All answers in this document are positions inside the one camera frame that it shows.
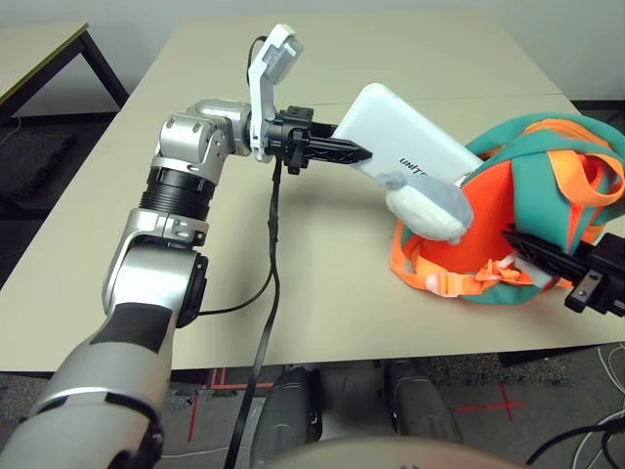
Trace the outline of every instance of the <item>desk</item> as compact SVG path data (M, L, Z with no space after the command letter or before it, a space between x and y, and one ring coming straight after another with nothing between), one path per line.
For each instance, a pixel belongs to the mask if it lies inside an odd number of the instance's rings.
M287 22L306 47L278 105L338 123L363 85L387 84L461 142L527 112L574 107L493 21L471 12L378 12L185 22L117 114L0 294L0 369L55 369L104 320L101 286L170 112L204 98L247 101L254 37ZM231 157L209 213L204 309L231 306L268 265L272 165ZM551 291L518 307L445 300L389 267L395 220L384 193L348 167L285 175L280 309L267 363L515 351L622 339L623 321L563 306ZM623 223L612 225L623 231ZM250 364L271 305L177 332L174 368Z
M0 124L11 117L78 54L124 106L124 89L85 22L0 27Z

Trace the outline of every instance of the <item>red tape mark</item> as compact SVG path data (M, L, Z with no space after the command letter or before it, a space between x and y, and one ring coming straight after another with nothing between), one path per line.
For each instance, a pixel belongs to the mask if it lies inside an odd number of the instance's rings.
M496 410L500 408L505 408L510 410L513 407L521 407L522 403L520 402L508 402L508 403L498 403L498 404L483 404L483 405L460 405L458 407L454 407L453 411L458 413L463 412L477 412L479 410Z
M515 418L512 416L512 408L508 406L508 395L506 394L506 385L503 381L499 382L499 391L501 391L501 397L504 398L504 404L506 405L506 412L508 412L508 420L511 422L515 421Z
M220 383L217 384L217 369L213 368L211 375L210 389L213 391L225 391L225 390L242 390L247 388L247 384L226 384L226 369L221 368L222 374L220 377ZM258 383L257 388L271 388L273 383Z
M496 410L496 409L506 409L506 413L508 414L508 419L511 422L515 421L514 416L512 415L512 409L515 407L521 407L523 403L521 401L511 402L508 400L508 395L506 394L506 386L503 382L499 383L499 392L501 393L501 397L503 398L503 403L494 403L494 404L478 404L478 405L460 405L458 407L454 407L453 411L458 413L463 412L478 412L480 410Z
M197 415L197 407L199 406L199 399L197 396L193 397L193 409L191 410L191 421L188 425L187 441L193 440L193 429L195 427L195 415Z

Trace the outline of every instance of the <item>white phone case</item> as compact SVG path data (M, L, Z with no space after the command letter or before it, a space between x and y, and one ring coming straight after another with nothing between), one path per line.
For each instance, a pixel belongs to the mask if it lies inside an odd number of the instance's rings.
M427 174L456 183L482 161L386 86L362 89L333 137L373 153L353 167L376 179L384 173Z

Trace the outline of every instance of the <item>black cylinder joint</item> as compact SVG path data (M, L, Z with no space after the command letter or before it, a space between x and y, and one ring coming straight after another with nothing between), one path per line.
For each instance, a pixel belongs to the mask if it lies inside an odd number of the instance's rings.
M204 178L155 167L149 170L139 207L205 221L214 191L215 185Z

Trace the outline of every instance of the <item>white wall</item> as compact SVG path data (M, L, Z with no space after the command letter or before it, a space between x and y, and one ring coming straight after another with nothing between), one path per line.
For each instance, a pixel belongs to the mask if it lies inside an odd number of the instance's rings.
M625 98L625 0L5 0L0 25L88 21L132 90L184 17L467 6L502 22L570 99ZM77 59L21 114L112 109L102 85Z

